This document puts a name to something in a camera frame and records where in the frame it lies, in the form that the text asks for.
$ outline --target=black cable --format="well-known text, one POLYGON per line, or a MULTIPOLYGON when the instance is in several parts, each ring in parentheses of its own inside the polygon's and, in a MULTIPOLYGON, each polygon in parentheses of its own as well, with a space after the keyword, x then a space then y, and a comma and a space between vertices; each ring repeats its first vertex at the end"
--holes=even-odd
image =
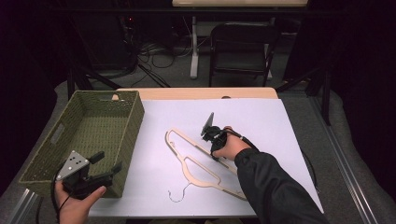
POLYGON ((149 51, 150 50, 152 50, 152 49, 155 49, 155 48, 153 48, 153 47, 156 47, 156 43, 150 43, 150 44, 144 44, 142 47, 141 47, 141 50, 143 50, 143 51, 146 51, 147 53, 149 53, 149 51))
POLYGON ((90 68, 88 68, 88 67, 86 67, 84 65, 79 64, 78 65, 78 69, 80 70, 80 72, 82 72, 82 73, 84 73, 86 75, 89 75, 92 78, 97 79, 98 81, 106 84, 108 87, 110 87, 110 88, 112 88, 114 90, 117 90, 117 89, 121 88, 121 86, 119 84, 117 84, 117 83, 115 83, 115 82, 113 82, 113 81, 111 81, 111 80, 99 75, 98 73, 96 73, 95 71, 92 71, 90 68))
POLYGON ((157 54, 154 54, 154 55, 152 55, 152 57, 151 57, 151 63, 152 63, 152 65, 154 66, 154 67, 156 67, 156 68, 168 68, 168 67, 170 67, 170 66, 172 66, 173 64, 174 64, 174 62, 175 62, 175 54, 173 53, 173 52, 170 52, 170 56, 172 57, 172 61, 168 64, 168 65, 165 65, 165 66, 159 66, 159 65, 156 65, 155 64, 155 62, 154 62, 154 56, 155 55, 157 55, 157 54))
POLYGON ((106 77, 106 78, 108 78, 108 79, 113 79, 113 78, 117 78, 117 77, 125 77, 125 76, 128 76, 128 75, 132 74, 134 71, 136 71, 136 66, 134 66, 134 67, 127 67, 127 68, 125 68, 122 72, 119 72, 119 73, 117 73, 117 74, 112 74, 112 75, 103 75, 103 74, 100 74, 100 75, 103 76, 103 77, 106 77))
POLYGON ((149 71, 145 66, 143 66, 142 64, 138 65, 140 69, 142 69, 149 77, 151 77, 151 79, 156 82, 159 86, 161 87, 171 87, 168 83, 166 83, 166 81, 159 76, 158 74, 149 71))
POLYGON ((141 54, 141 53, 139 53, 139 54, 137 55, 137 59, 139 59, 140 61, 142 61, 142 63, 148 63, 148 62, 149 62, 149 56, 148 56, 148 55, 141 54), (146 60, 143 60, 143 59, 141 58, 141 56, 147 57, 147 59, 146 59, 146 60))
POLYGON ((137 83, 139 83, 140 81, 142 81, 145 77, 147 76, 147 74, 145 74, 142 78, 140 78, 139 80, 137 80, 136 82, 131 84, 131 87, 133 87, 134 85, 136 85, 137 83))
POLYGON ((314 186, 318 190, 318 181, 317 181, 317 174, 315 173, 314 166, 312 165, 311 160, 309 160, 308 156, 305 154, 305 152, 300 148, 301 152, 303 153, 303 156, 306 158, 306 160, 309 163, 309 166, 311 167, 312 170, 312 176, 314 177, 314 186))
POLYGON ((69 200, 69 198, 70 198, 70 194, 69 196, 67 196, 66 200, 64 200, 64 202, 61 204, 61 206, 59 206, 59 211, 61 211, 61 209, 64 207, 64 204, 69 200))
POLYGON ((222 132, 225 133, 230 133, 233 134, 235 136, 237 136, 238 138, 240 138, 242 141, 244 141, 246 144, 248 144, 251 148, 255 148, 258 149, 256 146, 254 146, 254 144, 252 142, 250 142, 246 137, 242 136, 241 134, 237 133, 236 131, 232 130, 232 129, 223 129, 222 132))
POLYGON ((62 170, 62 168, 64 167, 64 163, 65 161, 59 166, 59 168, 57 169, 56 173, 54 174, 53 178, 52 178, 52 182, 50 185, 50 198, 52 201, 52 206, 53 209, 55 210, 56 213, 56 221, 57 223, 59 223, 59 217, 60 217, 60 208, 58 208, 58 204, 56 203, 56 198, 55 198, 55 183, 56 183, 56 177, 58 176, 59 172, 62 170))
POLYGON ((37 210, 35 210, 35 223, 39 224, 40 221, 40 208, 41 208, 41 204, 43 203, 44 197, 40 197, 40 201, 38 202, 38 206, 37 206, 37 210))
POLYGON ((175 52, 174 52, 175 56, 176 56, 176 57, 185 56, 184 52, 186 51, 188 45, 191 45, 191 43, 189 43, 189 41, 186 41, 186 44, 184 45, 184 49, 183 49, 180 53, 175 53, 175 52))

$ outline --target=person's right hand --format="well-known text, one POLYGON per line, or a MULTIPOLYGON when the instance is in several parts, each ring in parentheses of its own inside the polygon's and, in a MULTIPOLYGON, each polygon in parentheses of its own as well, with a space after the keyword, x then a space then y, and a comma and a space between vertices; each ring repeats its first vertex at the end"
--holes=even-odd
MULTIPOLYGON (((225 127, 224 129, 230 129, 232 130, 233 128, 230 126, 225 127)), ((220 157, 225 157, 228 160, 234 161, 235 156, 242 151, 245 148, 250 147, 247 143, 242 141, 242 139, 238 138, 237 136, 227 133, 227 142, 225 146, 219 150, 216 150, 212 153, 214 157, 220 158, 220 157)))

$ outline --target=black sleeve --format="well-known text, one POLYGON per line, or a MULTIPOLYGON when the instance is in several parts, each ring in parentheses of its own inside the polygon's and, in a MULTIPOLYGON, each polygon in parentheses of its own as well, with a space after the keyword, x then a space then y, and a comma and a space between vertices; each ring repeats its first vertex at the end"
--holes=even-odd
POLYGON ((235 164, 242 191, 261 223, 329 223, 272 155, 247 148, 236 155, 235 164))

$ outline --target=white table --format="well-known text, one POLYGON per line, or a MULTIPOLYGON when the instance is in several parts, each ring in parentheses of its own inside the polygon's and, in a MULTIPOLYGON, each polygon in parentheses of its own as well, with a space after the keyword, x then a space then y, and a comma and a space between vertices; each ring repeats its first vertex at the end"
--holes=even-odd
MULTIPOLYGON (((181 172, 179 160, 165 144, 165 132, 178 128, 200 146, 210 149, 210 144, 201 139, 200 132, 211 112, 215 112, 213 125, 233 125, 236 131, 249 138, 262 151, 273 154, 281 166, 307 189, 321 209, 286 110, 277 99, 274 89, 176 88, 121 91, 129 90, 141 91, 146 112, 134 148, 125 190, 120 199, 100 199, 91 209, 91 217, 254 217, 255 213, 246 201, 218 189, 187 186, 188 181, 181 172), (220 99, 222 96, 231 96, 233 99, 220 99)), ((188 153, 219 175, 221 183, 236 190, 240 188, 235 175, 204 153, 194 147, 188 148, 188 144, 174 136, 172 141, 181 153, 188 153)), ((199 172, 200 169, 192 167, 191 172, 195 171, 199 172)))

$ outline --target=white paper sheet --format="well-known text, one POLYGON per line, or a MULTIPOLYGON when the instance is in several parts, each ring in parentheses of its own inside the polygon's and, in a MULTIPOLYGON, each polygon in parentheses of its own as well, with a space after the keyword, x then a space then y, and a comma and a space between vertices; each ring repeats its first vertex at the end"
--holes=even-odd
MULTIPOLYGON (((311 195, 323 212, 288 115, 281 100, 224 99, 144 101, 145 116, 129 167, 123 196, 100 199, 91 209, 93 217, 253 217, 247 201, 214 188, 188 186, 181 163, 165 143, 165 133, 177 128, 200 146, 210 150, 201 131, 211 112, 213 125, 233 129, 259 150, 274 155, 280 165, 311 195)), ((200 160, 221 178, 221 184, 240 190, 236 176, 198 149, 172 137, 180 153, 200 160)), ((202 169, 191 170, 200 178, 202 169)))

